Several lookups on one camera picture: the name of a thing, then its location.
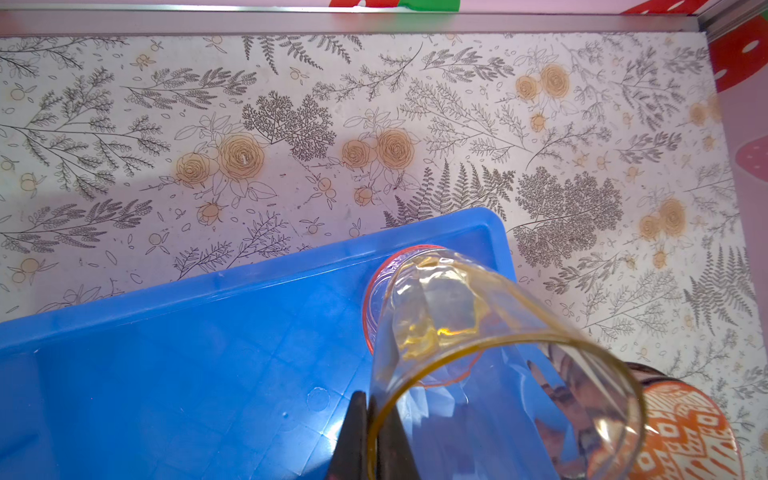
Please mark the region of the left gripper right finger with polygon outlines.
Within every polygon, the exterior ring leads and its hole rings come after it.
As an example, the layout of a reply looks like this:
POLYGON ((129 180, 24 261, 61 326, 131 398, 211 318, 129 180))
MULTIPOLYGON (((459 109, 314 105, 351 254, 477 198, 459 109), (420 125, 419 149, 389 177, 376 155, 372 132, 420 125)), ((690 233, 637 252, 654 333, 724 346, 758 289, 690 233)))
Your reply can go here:
POLYGON ((396 408, 388 414, 377 435, 376 478, 379 480, 420 479, 396 408))

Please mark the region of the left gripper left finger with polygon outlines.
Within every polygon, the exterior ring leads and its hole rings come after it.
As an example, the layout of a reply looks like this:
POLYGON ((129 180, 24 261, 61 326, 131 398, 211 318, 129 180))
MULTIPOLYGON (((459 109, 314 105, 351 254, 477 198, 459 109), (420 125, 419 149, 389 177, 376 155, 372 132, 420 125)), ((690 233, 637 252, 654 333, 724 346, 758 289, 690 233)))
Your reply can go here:
POLYGON ((353 393, 342 423, 326 480, 363 480, 366 478, 366 440, 368 428, 367 396, 353 393))

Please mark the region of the yellow clear glass cup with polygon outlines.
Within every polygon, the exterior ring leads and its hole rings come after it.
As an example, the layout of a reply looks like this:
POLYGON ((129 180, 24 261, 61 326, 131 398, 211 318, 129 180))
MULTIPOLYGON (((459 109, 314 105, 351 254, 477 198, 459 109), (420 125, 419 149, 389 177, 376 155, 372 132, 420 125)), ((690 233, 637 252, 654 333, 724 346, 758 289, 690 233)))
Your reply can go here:
POLYGON ((396 408, 420 479, 625 479, 646 408, 628 366, 514 281, 442 248, 395 272, 369 387, 367 475, 396 408), (425 389, 482 357, 464 381, 425 389))

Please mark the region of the pink clear glass cup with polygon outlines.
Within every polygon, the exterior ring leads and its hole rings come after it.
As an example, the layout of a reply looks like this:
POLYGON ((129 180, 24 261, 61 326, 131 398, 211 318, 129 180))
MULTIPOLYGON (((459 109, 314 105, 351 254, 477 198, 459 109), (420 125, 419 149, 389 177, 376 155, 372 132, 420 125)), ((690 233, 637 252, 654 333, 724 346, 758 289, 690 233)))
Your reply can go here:
MULTIPOLYGON (((384 303, 384 296, 396 270, 411 257, 442 249, 442 246, 421 244, 409 246, 395 252, 387 258, 376 270, 369 281, 363 299, 362 329, 368 350, 374 354, 379 318, 384 303)), ((476 353, 468 360, 461 360, 458 365, 445 365, 430 373, 419 381, 419 386, 425 389, 448 387, 466 380, 473 367, 481 359, 482 354, 476 353)))

